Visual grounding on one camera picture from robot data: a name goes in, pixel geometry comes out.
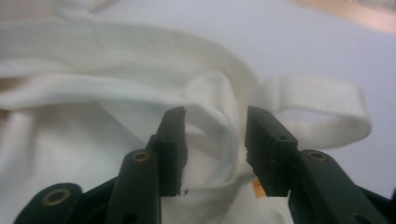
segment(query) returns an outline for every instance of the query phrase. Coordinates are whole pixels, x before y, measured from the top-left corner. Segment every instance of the white cloth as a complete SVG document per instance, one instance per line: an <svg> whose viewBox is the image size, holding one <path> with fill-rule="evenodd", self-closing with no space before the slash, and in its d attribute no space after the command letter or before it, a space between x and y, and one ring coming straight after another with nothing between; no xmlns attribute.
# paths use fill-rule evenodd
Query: white cloth
<svg viewBox="0 0 396 224"><path fill-rule="evenodd" d="M252 196L248 105L329 115L285 123L300 148L339 147L370 132L354 85L270 75L259 83L228 50L194 35L49 21L3 25L0 39L0 108L12 111L0 123L0 223L51 184L88 190L115 176L122 157L143 148L163 112L179 105L187 109L189 193L163 199L165 224L291 223L287 199Z"/></svg>

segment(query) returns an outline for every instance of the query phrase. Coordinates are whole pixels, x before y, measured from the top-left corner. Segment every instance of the white surface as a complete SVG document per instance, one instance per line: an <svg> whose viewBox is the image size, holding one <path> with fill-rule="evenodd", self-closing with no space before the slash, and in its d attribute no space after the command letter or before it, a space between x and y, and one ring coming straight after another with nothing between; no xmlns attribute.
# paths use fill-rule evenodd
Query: white surface
<svg viewBox="0 0 396 224"><path fill-rule="evenodd" d="M230 49L261 78L309 74L360 85L373 121L372 133L359 143L326 152L356 184L386 197L396 187L395 36L279 0L124 0L99 17L205 36Z"/></svg>

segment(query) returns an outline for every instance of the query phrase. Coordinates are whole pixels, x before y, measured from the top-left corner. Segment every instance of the metal rivet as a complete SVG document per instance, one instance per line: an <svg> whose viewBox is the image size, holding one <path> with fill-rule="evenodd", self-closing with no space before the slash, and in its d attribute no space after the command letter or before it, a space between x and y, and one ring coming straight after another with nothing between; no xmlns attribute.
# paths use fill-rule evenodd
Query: metal rivet
<svg viewBox="0 0 396 224"><path fill-rule="evenodd" d="M316 151L308 152L308 157L311 160L319 161L319 162L325 162L327 160L327 156L326 155L324 155L324 154L322 154L320 152L316 152Z"/></svg>
<svg viewBox="0 0 396 224"><path fill-rule="evenodd" d="M147 152L137 152L134 154L135 161L146 161L149 159L149 154Z"/></svg>
<svg viewBox="0 0 396 224"><path fill-rule="evenodd" d="M43 204L46 206L53 206L64 202L70 195L71 192L69 189L55 189L44 197Z"/></svg>

